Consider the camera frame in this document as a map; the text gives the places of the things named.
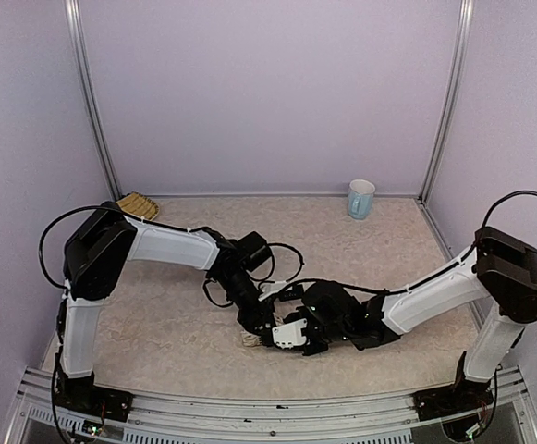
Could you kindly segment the beige folding umbrella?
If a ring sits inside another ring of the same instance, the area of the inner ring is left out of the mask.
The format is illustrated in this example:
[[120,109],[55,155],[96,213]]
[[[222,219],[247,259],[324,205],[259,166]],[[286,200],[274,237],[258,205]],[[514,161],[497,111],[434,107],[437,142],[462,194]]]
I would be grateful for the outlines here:
[[241,343],[244,347],[270,347],[271,344],[263,336],[252,334],[248,331],[240,332]]

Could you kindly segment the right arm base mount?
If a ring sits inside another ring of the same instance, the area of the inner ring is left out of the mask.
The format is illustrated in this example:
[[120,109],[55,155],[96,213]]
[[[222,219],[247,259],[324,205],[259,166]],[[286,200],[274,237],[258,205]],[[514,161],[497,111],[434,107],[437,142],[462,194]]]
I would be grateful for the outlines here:
[[412,394],[420,421],[464,413],[494,402],[490,380],[479,383],[466,379],[464,373],[466,355],[464,351],[459,358],[456,378],[452,384],[423,389]]

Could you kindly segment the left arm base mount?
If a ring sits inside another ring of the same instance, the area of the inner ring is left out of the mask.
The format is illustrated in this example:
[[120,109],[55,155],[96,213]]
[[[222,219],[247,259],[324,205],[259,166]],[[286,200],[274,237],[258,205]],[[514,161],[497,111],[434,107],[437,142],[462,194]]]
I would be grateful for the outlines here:
[[58,370],[55,377],[55,406],[104,420],[126,423],[133,394],[97,386],[94,377],[95,374],[91,373],[81,378],[70,378],[62,370]]

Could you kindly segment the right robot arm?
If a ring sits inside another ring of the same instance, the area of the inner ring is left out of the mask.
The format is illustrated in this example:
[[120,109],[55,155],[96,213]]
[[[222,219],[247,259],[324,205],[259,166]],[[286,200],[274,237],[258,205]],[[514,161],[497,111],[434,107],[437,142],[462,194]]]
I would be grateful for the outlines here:
[[496,228],[476,231],[472,249],[400,290],[359,302],[334,281],[303,291],[278,336],[306,356],[348,340],[357,350],[398,340],[414,327],[479,299],[493,301],[479,336],[458,365],[458,381],[486,384],[525,326],[537,321],[537,249]]

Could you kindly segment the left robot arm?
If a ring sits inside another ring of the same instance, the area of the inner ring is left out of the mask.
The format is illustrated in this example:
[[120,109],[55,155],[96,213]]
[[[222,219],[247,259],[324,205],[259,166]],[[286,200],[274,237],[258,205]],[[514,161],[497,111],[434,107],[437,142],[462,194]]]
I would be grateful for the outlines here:
[[207,227],[172,228],[131,216],[112,202],[93,208],[64,247],[65,283],[57,327],[63,375],[71,380],[92,376],[100,312],[129,261],[201,270],[237,306],[238,322],[245,331],[268,346],[304,345],[305,322],[289,327],[277,324],[269,303],[284,283],[261,287],[250,277],[272,256],[269,243],[255,231],[232,240]]

